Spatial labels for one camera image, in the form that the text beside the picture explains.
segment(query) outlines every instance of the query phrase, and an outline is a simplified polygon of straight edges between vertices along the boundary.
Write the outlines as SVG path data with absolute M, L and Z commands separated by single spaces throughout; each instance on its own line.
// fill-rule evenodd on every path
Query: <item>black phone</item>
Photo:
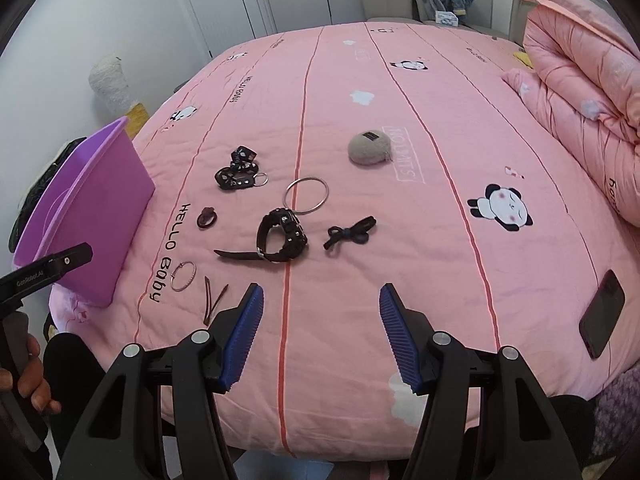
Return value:
M 604 352 L 624 304 L 625 291 L 609 269 L 580 320 L 580 335 L 591 359 L 597 359 Z

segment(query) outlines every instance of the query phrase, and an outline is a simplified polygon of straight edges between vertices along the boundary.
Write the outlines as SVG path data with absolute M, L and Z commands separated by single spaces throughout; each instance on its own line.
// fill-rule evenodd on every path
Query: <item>human hand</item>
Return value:
M 40 344 L 33 335 L 27 335 L 27 350 L 29 363 L 26 365 L 18 380 L 18 392 L 25 399 L 31 397 L 31 405 L 39 413 L 57 415 L 62 406 L 51 399 L 49 383 L 44 380 L 44 368 L 39 359 Z M 0 392 L 9 391 L 14 387 L 14 378 L 7 370 L 0 369 Z

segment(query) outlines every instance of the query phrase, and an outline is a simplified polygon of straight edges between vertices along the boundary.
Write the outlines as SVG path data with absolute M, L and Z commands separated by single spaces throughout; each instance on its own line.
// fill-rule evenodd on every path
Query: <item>bed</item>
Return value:
M 56 286 L 56 325 L 108 367 L 132 341 L 161 348 L 202 328 L 204 276 L 214 298 L 230 284 L 220 308 L 260 284 L 264 316 L 244 373 L 216 402 L 230 446 L 301 458 L 410 454 L 426 400 L 401 382 L 386 339 L 378 309 L 386 282 L 467 347 L 518 348 L 548 395 L 590 399 L 640 357 L 638 232 L 501 79 L 523 68 L 517 51 L 467 30 L 381 22 L 233 47 L 134 141 L 156 191 L 113 303 L 90 307 Z M 371 129 L 390 136 L 393 160 L 356 166 L 347 144 Z M 258 153 L 269 181 L 223 192 L 214 174 L 240 144 Z M 286 264 L 214 254 L 252 250 L 262 216 L 303 176 L 330 188 L 324 206 L 300 217 L 305 254 Z M 294 206 L 322 194 L 301 184 Z M 209 206 L 218 221 L 201 231 L 196 218 Z M 322 248 L 329 227 L 369 215 L 377 225 L 366 245 Z M 196 277 L 174 292 L 160 271 L 184 261 Z M 626 305 L 592 361 L 578 321 L 607 269 Z M 472 390 L 469 425 L 478 411 Z M 168 392 L 162 412 L 172 420 Z

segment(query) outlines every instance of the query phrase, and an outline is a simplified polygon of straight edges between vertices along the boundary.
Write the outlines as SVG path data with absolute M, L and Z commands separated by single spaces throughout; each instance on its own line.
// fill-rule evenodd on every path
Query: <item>silver screw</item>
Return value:
M 509 361 L 515 361 L 520 354 L 513 346 L 505 346 L 502 349 L 502 355 L 504 355 Z
M 451 336 L 446 332 L 436 332 L 433 334 L 433 342 L 436 345 L 446 346 L 451 343 Z
M 196 344 L 206 343 L 209 340 L 209 332 L 206 330 L 198 330 L 191 335 L 191 340 Z
M 136 344 L 130 344 L 124 347 L 122 351 L 125 357 L 135 357 L 140 353 L 140 347 Z

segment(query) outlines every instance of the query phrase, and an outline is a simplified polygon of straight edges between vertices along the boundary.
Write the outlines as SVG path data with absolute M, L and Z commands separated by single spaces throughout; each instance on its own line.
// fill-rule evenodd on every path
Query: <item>brown hair tie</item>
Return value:
M 216 220 L 218 220 L 218 214 L 216 213 L 216 210 L 212 207 L 206 207 L 202 210 L 200 216 L 198 216 L 196 224 L 198 224 L 198 227 L 200 229 L 208 229 L 216 223 Z

